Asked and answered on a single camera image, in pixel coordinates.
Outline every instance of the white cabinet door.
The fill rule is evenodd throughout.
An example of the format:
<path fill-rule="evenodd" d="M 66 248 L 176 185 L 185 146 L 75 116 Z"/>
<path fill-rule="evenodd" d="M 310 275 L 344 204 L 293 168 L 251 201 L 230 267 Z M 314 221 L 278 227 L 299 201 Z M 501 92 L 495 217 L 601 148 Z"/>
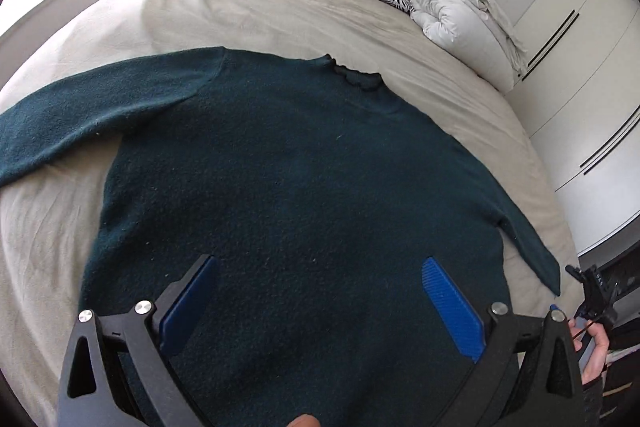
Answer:
<path fill-rule="evenodd" d="M 586 0 L 535 0 L 515 25 L 516 33 L 527 48 L 528 60 L 544 46 L 572 10 L 578 11 Z"/>
<path fill-rule="evenodd" d="M 640 105 L 640 10 L 609 57 L 532 137 L 554 189 L 581 170 Z"/>
<path fill-rule="evenodd" d="M 506 99 L 531 136 L 589 80 L 626 31 L 632 0 L 586 0 L 580 16 Z"/>
<path fill-rule="evenodd" d="M 556 196 L 578 254 L 628 223 L 640 212 L 640 125 L 593 169 L 556 191 Z"/>

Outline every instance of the beige bedsheet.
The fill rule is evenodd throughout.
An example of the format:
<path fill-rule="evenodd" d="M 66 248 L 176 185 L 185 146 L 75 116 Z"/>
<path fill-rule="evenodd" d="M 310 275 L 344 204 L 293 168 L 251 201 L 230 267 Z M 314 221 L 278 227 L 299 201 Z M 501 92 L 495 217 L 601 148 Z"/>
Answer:
<path fill-rule="evenodd" d="M 124 58 L 201 46 L 291 58 L 331 54 L 387 85 L 462 142 L 502 184 L 561 267 L 577 264 L 545 170 L 501 95 L 375 0 L 101 0 L 56 33 L 0 90 L 0 111 L 38 88 Z M 96 137 L 0 190 L 0 363 L 39 426 L 55 423 L 57 380 L 79 282 L 98 229 L 117 137 Z M 506 243 L 516 312 L 573 313 L 582 289 L 562 271 L 555 299 Z"/>

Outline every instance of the metal screw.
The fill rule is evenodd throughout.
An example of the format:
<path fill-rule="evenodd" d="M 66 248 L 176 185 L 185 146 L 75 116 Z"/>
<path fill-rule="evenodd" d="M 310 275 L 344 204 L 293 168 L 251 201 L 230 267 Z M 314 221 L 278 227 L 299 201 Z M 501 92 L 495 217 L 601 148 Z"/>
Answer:
<path fill-rule="evenodd" d="M 495 315 L 506 315 L 509 312 L 509 307 L 504 302 L 494 302 L 491 305 L 491 311 Z"/>
<path fill-rule="evenodd" d="M 80 322 L 88 322 L 91 320 L 91 318 L 94 316 L 93 312 L 91 310 L 82 310 L 79 314 L 78 314 L 78 320 Z"/>
<path fill-rule="evenodd" d="M 151 306 L 152 304 L 150 301 L 140 301 L 138 304 L 136 304 L 136 313 L 138 315 L 144 315 L 151 310 Z"/>
<path fill-rule="evenodd" d="M 551 311 L 551 318 L 556 322 L 563 322 L 566 316 L 560 310 Z"/>

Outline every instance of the white comforter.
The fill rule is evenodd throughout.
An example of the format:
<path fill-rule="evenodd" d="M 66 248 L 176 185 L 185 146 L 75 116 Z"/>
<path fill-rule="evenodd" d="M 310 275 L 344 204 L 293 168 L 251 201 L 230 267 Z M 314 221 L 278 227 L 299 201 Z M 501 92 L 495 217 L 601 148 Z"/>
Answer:
<path fill-rule="evenodd" d="M 501 93 L 527 69 L 526 49 L 495 0 L 411 0 L 424 35 Z"/>
<path fill-rule="evenodd" d="M 101 0 L 56 33 L 0 90 L 0 111 L 70 74 L 201 46 L 290 58 L 333 55 L 426 112 L 479 158 L 561 266 L 575 247 L 546 174 L 503 97 L 376 0 Z M 58 375 L 76 317 L 82 269 L 97 233 L 119 137 L 96 137 L 0 190 L 0 364 L 40 426 L 55 424 Z M 554 299 L 510 243 L 504 270 L 516 312 L 571 314 L 581 286 L 561 272 Z"/>

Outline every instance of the finger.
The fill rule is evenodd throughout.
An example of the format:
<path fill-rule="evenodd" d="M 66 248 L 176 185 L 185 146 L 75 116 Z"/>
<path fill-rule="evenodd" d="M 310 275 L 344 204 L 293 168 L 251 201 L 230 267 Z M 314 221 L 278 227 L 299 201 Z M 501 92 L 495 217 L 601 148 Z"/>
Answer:
<path fill-rule="evenodd" d="M 577 328 L 575 326 L 575 319 L 570 319 L 568 324 L 569 324 L 569 333 L 571 334 L 572 338 L 578 333 L 580 333 L 580 328 Z"/>
<path fill-rule="evenodd" d="M 588 329 L 589 334 L 594 338 L 596 347 L 591 353 L 589 362 L 584 368 L 582 374 L 582 383 L 588 383 L 595 378 L 598 378 L 604 368 L 604 364 L 607 361 L 607 351 L 609 350 L 609 337 L 602 324 L 593 324 Z"/>
<path fill-rule="evenodd" d="M 293 420 L 287 427 L 320 427 L 320 422 L 311 415 L 303 414 Z"/>

